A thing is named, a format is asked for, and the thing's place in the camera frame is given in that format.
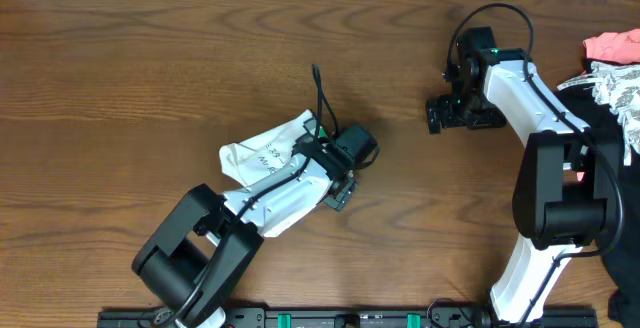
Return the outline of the white t-shirt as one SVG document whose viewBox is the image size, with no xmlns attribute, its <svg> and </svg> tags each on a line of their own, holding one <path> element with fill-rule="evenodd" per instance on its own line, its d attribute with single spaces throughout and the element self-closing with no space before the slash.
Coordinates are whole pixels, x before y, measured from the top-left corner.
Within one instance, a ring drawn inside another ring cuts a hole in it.
<svg viewBox="0 0 640 328">
<path fill-rule="evenodd" d="M 296 140 L 315 131 L 309 110 L 297 118 L 241 143 L 219 150 L 222 172 L 242 187 L 223 193 L 225 206 L 238 214 L 249 199 L 288 178 L 293 179 L 259 198 L 243 213 L 265 238 L 275 238 L 310 213 L 326 195 L 331 179 L 317 162 L 294 151 Z"/>
</svg>

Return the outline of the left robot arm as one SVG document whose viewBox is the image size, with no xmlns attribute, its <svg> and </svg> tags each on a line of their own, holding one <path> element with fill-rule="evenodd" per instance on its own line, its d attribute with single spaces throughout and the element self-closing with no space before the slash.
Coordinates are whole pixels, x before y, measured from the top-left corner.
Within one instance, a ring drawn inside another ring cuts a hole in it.
<svg viewBox="0 0 640 328">
<path fill-rule="evenodd" d="M 132 262 L 133 272 L 164 304 L 153 327 L 220 327 L 223 305 L 267 238 L 318 204 L 342 210 L 354 172 L 379 153 L 376 142 L 304 135 L 284 165 L 248 186 L 189 190 Z"/>
</svg>

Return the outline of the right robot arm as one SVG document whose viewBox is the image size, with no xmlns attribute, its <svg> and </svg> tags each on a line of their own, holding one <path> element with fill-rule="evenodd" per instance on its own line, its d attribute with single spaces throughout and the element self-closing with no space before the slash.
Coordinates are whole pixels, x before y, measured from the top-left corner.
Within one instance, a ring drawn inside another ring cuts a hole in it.
<svg viewBox="0 0 640 328">
<path fill-rule="evenodd" d="M 492 43 L 457 50 L 445 71 L 451 93 L 426 104 L 430 132 L 509 125 L 524 146 L 512 197 L 516 245 L 471 324 L 543 326 L 544 302 L 569 261 L 605 255 L 620 239 L 621 147 L 560 101 L 526 51 Z"/>
</svg>

